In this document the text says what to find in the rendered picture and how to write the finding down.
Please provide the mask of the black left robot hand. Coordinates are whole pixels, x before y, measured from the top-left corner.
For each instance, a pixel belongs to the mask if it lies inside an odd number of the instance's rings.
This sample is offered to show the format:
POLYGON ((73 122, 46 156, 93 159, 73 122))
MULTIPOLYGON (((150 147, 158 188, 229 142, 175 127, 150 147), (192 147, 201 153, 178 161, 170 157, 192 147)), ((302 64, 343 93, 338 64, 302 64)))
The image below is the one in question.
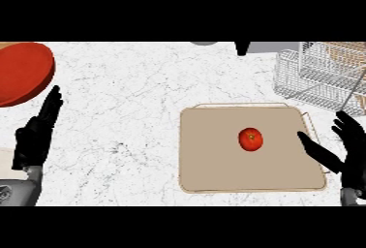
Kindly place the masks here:
POLYGON ((61 87, 55 85, 45 99, 39 114, 30 118, 26 126, 15 133, 17 149, 12 165, 15 171, 45 164, 62 104, 61 87))

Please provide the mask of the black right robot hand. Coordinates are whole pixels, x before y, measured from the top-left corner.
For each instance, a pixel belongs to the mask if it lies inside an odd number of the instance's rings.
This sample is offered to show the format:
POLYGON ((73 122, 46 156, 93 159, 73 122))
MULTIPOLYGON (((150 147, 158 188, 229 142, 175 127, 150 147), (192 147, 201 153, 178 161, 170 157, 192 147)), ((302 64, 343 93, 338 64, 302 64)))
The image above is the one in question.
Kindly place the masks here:
POLYGON ((346 159, 319 145, 304 132, 299 132, 307 155, 334 172, 341 173, 343 188, 362 191, 359 199, 366 201, 366 131, 353 117, 341 110, 333 130, 343 140, 346 159))

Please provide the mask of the red tomato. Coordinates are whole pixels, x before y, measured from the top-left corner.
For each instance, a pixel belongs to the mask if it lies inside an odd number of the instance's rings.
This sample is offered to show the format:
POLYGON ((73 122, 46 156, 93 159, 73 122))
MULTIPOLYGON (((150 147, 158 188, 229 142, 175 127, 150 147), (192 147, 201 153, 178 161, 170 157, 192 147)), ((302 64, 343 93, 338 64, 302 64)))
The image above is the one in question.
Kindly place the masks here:
POLYGON ((240 145, 247 151, 256 151, 263 146, 263 135, 256 128, 247 128, 241 131, 240 145))

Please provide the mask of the beige tray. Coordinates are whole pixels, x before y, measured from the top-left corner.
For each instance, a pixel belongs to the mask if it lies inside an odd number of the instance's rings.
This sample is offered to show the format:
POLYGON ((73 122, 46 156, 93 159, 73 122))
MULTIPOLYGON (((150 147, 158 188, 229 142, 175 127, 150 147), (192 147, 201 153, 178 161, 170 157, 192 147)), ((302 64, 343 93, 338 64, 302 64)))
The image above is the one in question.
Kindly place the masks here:
POLYGON ((322 165, 299 132, 318 137, 310 115, 285 104, 207 104, 180 112, 179 184, 185 192, 302 192, 327 188, 322 165), (263 146, 247 151, 240 133, 256 128, 263 146))

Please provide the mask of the pale beige board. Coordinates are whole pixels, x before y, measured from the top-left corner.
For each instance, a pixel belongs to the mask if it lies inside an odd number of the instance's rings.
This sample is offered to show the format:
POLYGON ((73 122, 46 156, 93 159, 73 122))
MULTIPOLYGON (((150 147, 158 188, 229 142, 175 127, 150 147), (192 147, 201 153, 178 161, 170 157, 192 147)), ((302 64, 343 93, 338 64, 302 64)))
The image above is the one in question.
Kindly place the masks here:
POLYGON ((0 147, 0 179, 27 179, 27 173, 23 170, 14 170, 15 150, 0 147))

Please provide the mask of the red round plate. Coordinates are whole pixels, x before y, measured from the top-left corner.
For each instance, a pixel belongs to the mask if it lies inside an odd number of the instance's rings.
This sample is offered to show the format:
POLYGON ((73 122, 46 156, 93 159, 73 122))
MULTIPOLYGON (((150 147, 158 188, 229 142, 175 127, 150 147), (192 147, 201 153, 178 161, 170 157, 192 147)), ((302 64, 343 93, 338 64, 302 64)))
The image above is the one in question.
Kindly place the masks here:
POLYGON ((52 49, 36 42, 0 42, 0 108, 31 100, 57 71, 52 49))

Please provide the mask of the grey flat appliance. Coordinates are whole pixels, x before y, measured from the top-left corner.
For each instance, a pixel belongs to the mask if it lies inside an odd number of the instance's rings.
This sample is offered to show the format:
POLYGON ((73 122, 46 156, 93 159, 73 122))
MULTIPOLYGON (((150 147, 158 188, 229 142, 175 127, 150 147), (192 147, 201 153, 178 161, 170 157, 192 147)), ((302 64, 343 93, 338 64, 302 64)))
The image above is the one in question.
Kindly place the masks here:
POLYGON ((299 50, 299 42, 251 42, 248 53, 279 52, 284 49, 299 50))

